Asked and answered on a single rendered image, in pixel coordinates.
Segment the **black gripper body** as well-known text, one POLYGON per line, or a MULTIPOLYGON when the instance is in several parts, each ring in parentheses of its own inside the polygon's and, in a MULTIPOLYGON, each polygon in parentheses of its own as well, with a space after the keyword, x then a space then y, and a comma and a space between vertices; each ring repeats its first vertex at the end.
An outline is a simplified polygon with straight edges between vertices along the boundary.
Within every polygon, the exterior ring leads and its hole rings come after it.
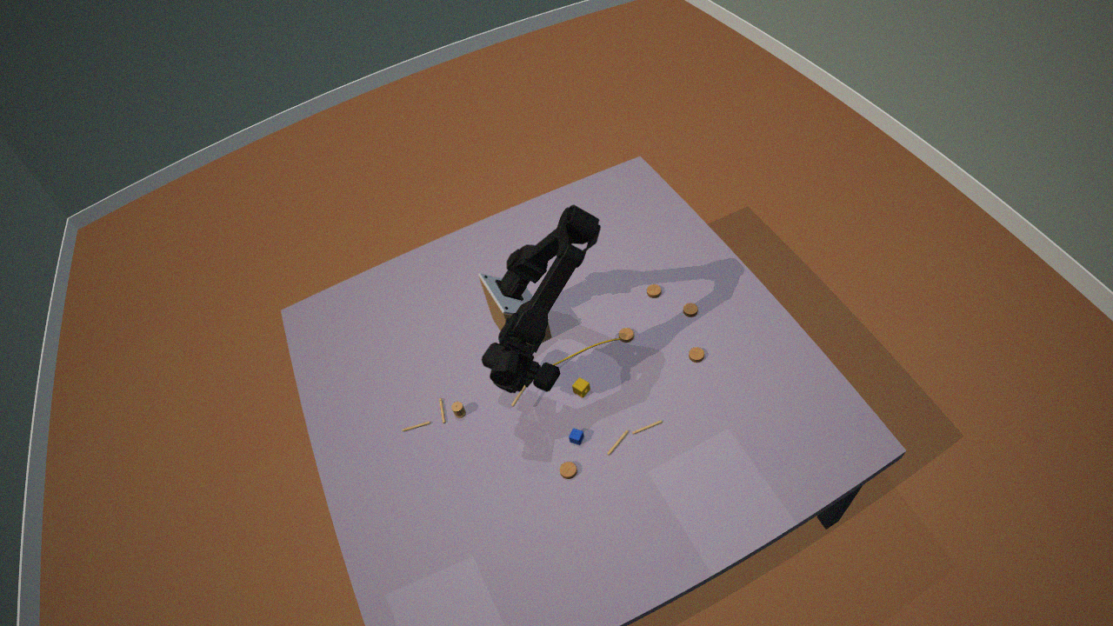
MULTIPOLYGON (((500 348, 501 346, 498 345, 498 343, 490 344, 486 353, 483 354, 482 359, 483 366, 486 366, 492 370, 494 358, 496 358, 496 352, 498 350, 500 350, 500 348)), ((525 379, 530 380, 534 379, 533 385, 536 387, 536 389, 545 391, 551 390, 552 387, 554 385, 554 382, 556 382, 556 379, 559 379, 560 376, 559 366, 554 366, 552 364, 549 364, 548 362, 544 362, 544 364, 539 369, 539 362, 532 361, 533 359, 534 356, 532 356, 531 359, 526 359, 525 356, 521 359, 520 364, 522 364, 522 366, 524 366, 526 371, 525 379)))

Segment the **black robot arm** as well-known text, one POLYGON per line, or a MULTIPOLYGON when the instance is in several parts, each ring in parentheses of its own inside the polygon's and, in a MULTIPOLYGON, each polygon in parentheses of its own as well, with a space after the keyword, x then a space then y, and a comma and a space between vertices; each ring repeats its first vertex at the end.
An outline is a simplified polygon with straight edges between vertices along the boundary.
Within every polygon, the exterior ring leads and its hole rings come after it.
POLYGON ((505 325, 498 333, 496 352, 490 372, 498 388, 516 393, 525 385, 525 368, 522 358, 531 359, 545 338, 548 313, 570 280, 574 268, 582 264, 587 250, 599 239, 599 218, 572 204, 562 211, 556 229, 539 244, 525 244, 512 252, 506 260, 506 273, 496 280, 498 288, 504 296, 523 301, 523 291, 531 281, 536 283, 546 272, 548 261, 556 255, 545 277, 534 292, 531 301, 523 303, 516 313, 506 317, 505 325), (587 244, 579 250, 573 244, 587 244), (526 346, 526 343, 532 344, 526 346))

